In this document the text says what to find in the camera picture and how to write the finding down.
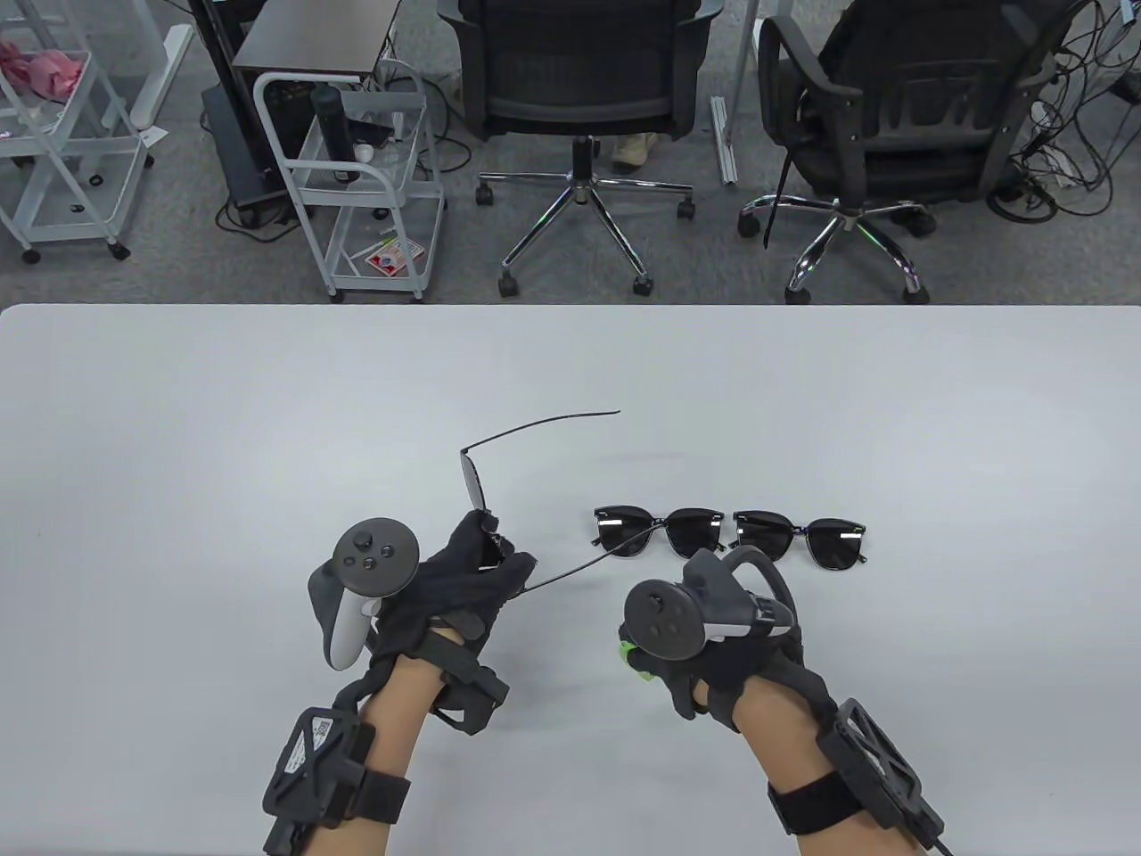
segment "black bottle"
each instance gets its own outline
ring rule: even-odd
[[[321,136],[325,138],[325,151],[333,161],[355,161],[353,138],[349,137],[349,122],[345,116],[345,104],[341,102],[341,90],[329,83],[317,83],[309,94],[313,110],[321,124]],[[359,172],[333,172],[341,184],[355,181]]]

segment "floor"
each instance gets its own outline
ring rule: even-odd
[[[798,0],[795,16],[809,41],[823,42],[845,0]],[[165,0],[152,0],[162,29],[186,19]],[[744,0],[727,0],[714,23],[709,57],[702,71],[698,124],[687,138],[656,148],[646,178],[687,181],[697,187],[697,218],[674,217],[673,203],[610,196],[612,211],[640,249],[656,281],[652,302],[770,304],[782,300],[790,266],[822,224],[799,215],[782,217],[768,251],[759,241],[736,234],[742,203],[771,192],[782,152],[760,128],[755,84],[746,82],[737,160],[741,183],[721,185],[707,97],[729,89]],[[90,0],[89,31],[100,56],[113,58],[118,80],[137,80],[143,72],[123,0]],[[428,75],[454,68],[458,51],[429,0],[405,0],[397,21],[402,58]],[[301,234],[261,245],[213,226],[226,195],[212,142],[199,127],[200,94],[215,75],[195,42],[175,81],[159,124],[170,136],[154,151],[155,168],[146,175],[137,213],[124,237],[131,249],[116,263],[98,243],[44,248],[35,267],[19,261],[18,247],[0,237],[0,309],[18,302],[324,302],[326,297]],[[1124,105],[1103,98],[1089,108],[1094,140],[1108,142]],[[1141,116],[1131,116],[1132,122]],[[445,165],[455,158],[442,150]],[[561,170],[569,165],[563,140],[505,137],[476,146],[472,163],[447,176],[450,210],[429,301],[497,302],[499,259],[550,202],[543,191],[504,188],[499,203],[477,209],[472,189],[480,168]],[[0,192],[14,185],[15,170],[0,168]],[[940,304],[1139,304],[1141,302],[1141,145],[1114,170],[1112,207],[1094,218],[1059,216],[1041,226],[998,219],[982,204],[937,209],[939,229],[917,241],[896,227]],[[806,189],[795,173],[790,191]],[[1077,200],[1090,204],[1097,200]],[[816,302],[896,302],[901,280],[891,261],[863,240],[843,236],[814,274]],[[543,243],[516,269],[528,302],[639,302],[631,293],[632,272],[590,215],[569,212]],[[407,298],[350,294],[348,302],[385,302]]]

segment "forearm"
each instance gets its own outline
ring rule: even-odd
[[[695,693],[703,705],[704,693],[704,686]],[[733,719],[777,793],[795,791],[833,772],[816,744],[818,728],[808,705],[792,691],[750,678]],[[919,850],[906,833],[882,829],[867,811],[796,842],[801,856],[914,856]]]
[[[462,641],[454,630],[436,630]],[[369,700],[362,719],[377,729],[365,766],[378,773],[405,776],[412,751],[431,704],[444,687],[440,670],[424,660],[397,657],[388,684]],[[317,827],[305,856],[383,856],[390,826],[364,818],[345,821],[337,829]]]

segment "qr code label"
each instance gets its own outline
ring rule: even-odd
[[[329,732],[333,727],[333,720],[326,717],[314,717],[313,719],[313,748],[321,749],[321,745],[329,737]],[[289,761],[285,764],[286,773],[297,773],[305,765],[305,735],[297,735],[297,743],[290,752]]]

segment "table surface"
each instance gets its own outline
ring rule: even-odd
[[[238,68],[371,74],[399,0],[269,0],[234,57]]]
[[[289,729],[348,677],[309,572],[367,517],[443,543],[462,445],[621,407],[474,453],[535,580],[596,552],[600,504],[857,519],[866,565],[779,567],[952,849],[1135,853],[1139,333],[1136,308],[9,309],[0,851],[259,853]],[[625,592],[680,567],[658,536],[505,609],[483,659],[510,698],[476,737],[429,724],[393,851],[792,854],[743,742],[620,661]]]

